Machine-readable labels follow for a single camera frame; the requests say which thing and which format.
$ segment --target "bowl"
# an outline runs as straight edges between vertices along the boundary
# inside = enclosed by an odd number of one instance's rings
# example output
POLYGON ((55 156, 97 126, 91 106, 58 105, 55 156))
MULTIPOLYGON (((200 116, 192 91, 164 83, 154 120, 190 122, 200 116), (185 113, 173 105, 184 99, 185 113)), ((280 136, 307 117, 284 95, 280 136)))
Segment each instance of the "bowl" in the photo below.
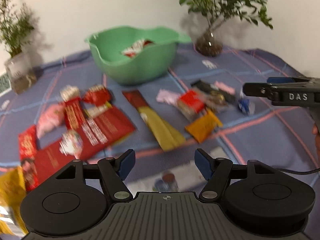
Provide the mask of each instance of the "bowl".
POLYGON ((139 29, 121 26, 92 34, 85 40, 100 70, 121 85, 137 85, 167 72, 178 43, 190 43, 188 35, 170 28, 139 29), (142 52, 128 57, 121 52, 140 39, 153 41, 142 52))

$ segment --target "circular black disc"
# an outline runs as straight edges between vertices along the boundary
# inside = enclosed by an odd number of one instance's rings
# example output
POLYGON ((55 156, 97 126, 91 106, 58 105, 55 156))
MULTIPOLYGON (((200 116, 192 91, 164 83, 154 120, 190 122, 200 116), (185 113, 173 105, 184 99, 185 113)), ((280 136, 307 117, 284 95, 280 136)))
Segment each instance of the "circular black disc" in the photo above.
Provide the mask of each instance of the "circular black disc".
POLYGON ((105 196, 83 182, 45 181, 24 199, 20 213, 29 231, 66 236, 97 224, 107 211, 105 196))
POLYGON ((255 174, 231 184, 223 196, 232 216, 262 227, 294 225, 308 217, 314 201, 309 185, 284 173, 255 174))

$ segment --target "ridged black surface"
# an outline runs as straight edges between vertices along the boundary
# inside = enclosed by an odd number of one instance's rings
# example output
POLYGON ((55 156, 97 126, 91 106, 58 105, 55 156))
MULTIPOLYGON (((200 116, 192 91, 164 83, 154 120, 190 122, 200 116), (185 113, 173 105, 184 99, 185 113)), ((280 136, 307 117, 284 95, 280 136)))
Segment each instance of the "ridged black surface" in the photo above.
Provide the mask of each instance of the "ridged black surface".
MULTIPOLYGON (((193 193, 140 193, 113 206, 97 226, 68 240, 308 240, 303 233, 270 238, 233 225, 216 204, 203 204, 193 193)), ((24 240, 56 239, 30 233, 24 240)))

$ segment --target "human hand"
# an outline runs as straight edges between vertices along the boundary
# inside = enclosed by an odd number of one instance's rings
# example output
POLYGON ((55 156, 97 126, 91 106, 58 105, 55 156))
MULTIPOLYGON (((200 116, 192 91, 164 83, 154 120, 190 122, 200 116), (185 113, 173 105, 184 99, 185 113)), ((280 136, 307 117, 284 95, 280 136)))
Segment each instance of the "human hand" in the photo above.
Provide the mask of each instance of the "human hand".
POLYGON ((312 128, 312 134, 314 134, 316 136, 315 144, 316 144, 316 149, 317 149, 318 160, 320 161, 320 134, 319 134, 318 128, 315 124, 313 125, 313 128, 312 128))

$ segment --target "potted plant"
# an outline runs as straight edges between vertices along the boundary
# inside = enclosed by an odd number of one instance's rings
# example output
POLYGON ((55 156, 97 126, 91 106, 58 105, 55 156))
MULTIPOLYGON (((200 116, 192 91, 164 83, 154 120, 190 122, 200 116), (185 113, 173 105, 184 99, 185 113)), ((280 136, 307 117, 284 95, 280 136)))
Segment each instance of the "potted plant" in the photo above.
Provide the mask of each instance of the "potted plant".
POLYGON ((33 15, 27 6, 23 4, 19 11, 15 7, 13 0, 0 0, 0 43, 10 54, 4 65, 12 89, 19 94, 36 82, 28 54, 23 52, 23 46, 30 44, 27 37, 34 27, 33 15))
POLYGON ((208 29, 197 39, 196 50, 205 56, 215 56, 222 51, 222 44, 214 38, 214 31, 225 21, 239 17, 249 23, 264 25, 273 29, 272 18, 267 15, 268 0, 180 0, 188 5, 188 13, 201 13, 208 21, 208 29))

